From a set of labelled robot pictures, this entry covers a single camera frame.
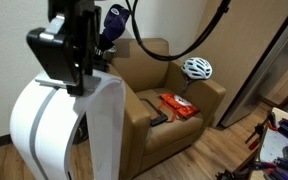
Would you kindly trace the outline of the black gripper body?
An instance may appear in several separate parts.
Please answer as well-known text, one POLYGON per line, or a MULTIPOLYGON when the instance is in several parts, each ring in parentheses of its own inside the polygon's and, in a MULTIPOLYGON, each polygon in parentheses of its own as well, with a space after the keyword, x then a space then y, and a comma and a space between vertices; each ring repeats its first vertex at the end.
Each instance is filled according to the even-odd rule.
POLYGON ((30 30, 26 42, 48 77, 82 96, 84 77, 93 73, 101 8, 95 0, 48 0, 47 27, 30 30))

